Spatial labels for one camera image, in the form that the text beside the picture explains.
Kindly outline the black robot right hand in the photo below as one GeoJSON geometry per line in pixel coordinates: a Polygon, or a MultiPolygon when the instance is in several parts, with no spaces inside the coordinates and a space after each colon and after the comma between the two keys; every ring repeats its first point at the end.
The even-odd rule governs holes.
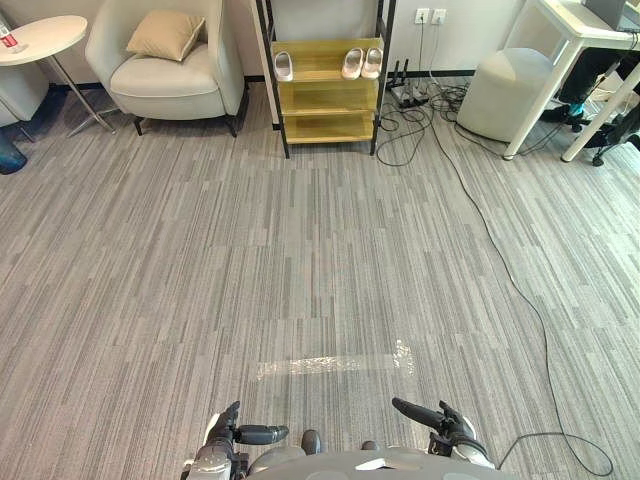
{"type": "Polygon", "coordinates": [[[422,425],[430,427],[436,434],[430,434],[428,452],[439,456],[450,457],[453,448],[469,445],[485,453],[484,447],[476,441],[476,434],[464,416],[440,401],[441,412],[394,397],[392,405],[404,416],[422,425]]]}

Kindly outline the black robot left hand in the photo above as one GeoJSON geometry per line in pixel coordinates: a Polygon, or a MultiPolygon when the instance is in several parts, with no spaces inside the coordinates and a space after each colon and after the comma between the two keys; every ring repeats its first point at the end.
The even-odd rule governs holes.
{"type": "Polygon", "coordinates": [[[289,428],[284,425],[236,425],[240,402],[235,401],[220,413],[215,422],[208,428],[204,444],[214,445],[226,442],[229,445],[270,445],[284,440],[289,428]]]}

